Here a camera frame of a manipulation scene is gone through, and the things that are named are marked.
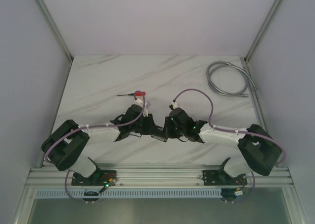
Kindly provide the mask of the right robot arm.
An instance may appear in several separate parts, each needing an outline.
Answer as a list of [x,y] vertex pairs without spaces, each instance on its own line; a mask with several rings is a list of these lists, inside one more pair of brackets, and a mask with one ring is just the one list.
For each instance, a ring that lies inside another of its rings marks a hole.
[[190,142],[216,143],[237,149],[237,156],[226,158],[220,165],[218,179],[223,184],[249,172],[268,176],[282,154],[280,147],[259,125],[240,130],[218,128],[203,120],[194,121],[182,108],[170,112],[163,130],[167,138],[183,136]]

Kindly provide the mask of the black fuse box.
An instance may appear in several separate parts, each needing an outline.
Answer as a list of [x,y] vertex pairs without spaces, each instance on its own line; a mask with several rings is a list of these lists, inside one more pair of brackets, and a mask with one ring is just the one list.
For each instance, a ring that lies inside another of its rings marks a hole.
[[168,138],[163,134],[152,134],[151,137],[162,142],[167,142],[168,140]]

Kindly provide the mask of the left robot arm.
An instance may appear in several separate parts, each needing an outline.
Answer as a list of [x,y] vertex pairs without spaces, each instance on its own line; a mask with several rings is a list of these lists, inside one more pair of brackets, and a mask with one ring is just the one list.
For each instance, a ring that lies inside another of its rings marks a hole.
[[164,128],[157,126],[147,108],[133,104],[124,114],[104,125],[79,126],[69,119],[61,124],[41,145],[45,160],[59,171],[72,171],[90,186],[100,182],[101,170],[82,152],[88,144],[118,142],[132,133],[164,139]]

